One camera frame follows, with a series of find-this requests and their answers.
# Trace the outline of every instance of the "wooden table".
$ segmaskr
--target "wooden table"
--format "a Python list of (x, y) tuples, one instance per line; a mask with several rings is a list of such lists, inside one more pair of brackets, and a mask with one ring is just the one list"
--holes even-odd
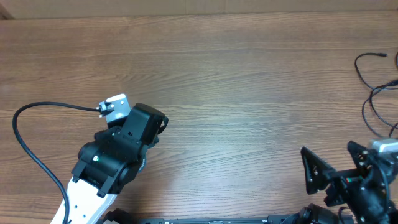
[[(387, 52), (359, 66), (373, 85), (397, 78), (397, 24), (396, 11), (0, 21), (0, 223), (49, 223), (62, 200), (17, 143), (14, 112), (35, 101), (95, 107), (118, 93), (170, 123), (111, 209), (211, 218), (325, 206), (324, 192), (305, 192), (299, 149), (353, 167), (347, 142), (375, 138), (361, 117), (369, 90), (353, 62)], [(375, 100), (394, 123), (396, 96)], [(23, 112), (19, 128), (66, 185), (78, 151), (106, 123), (43, 106)]]

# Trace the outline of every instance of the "wooden tabletop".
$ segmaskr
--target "wooden tabletop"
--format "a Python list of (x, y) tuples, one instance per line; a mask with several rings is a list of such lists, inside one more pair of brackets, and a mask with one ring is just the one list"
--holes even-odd
[[(397, 78), (397, 40), (396, 11), (0, 21), (0, 223), (49, 223), (62, 201), (17, 143), (14, 112), (36, 101), (95, 107), (119, 93), (170, 122), (111, 209), (214, 218), (325, 207), (324, 192), (305, 191), (300, 148), (354, 167), (348, 141), (375, 138), (354, 59), (386, 52), (359, 66), (375, 86)], [(396, 96), (375, 100), (392, 123)], [(97, 114), (53, 106), (23, 112), (18, 125), (64, 185), (82, 145), (106, 128)]]

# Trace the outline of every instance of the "white plastic part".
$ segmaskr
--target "white plastic part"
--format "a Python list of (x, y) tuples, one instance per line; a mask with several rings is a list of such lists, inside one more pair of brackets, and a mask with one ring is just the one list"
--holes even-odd
[[(68, 184), (70, 224), (95, 224), (118, 195), (107, 194), (104, 198), (97, 196), (98, 189), (84, 180)], [(55, 214), (51, 224), (62, 224), (65, 216), (65, 201)]]

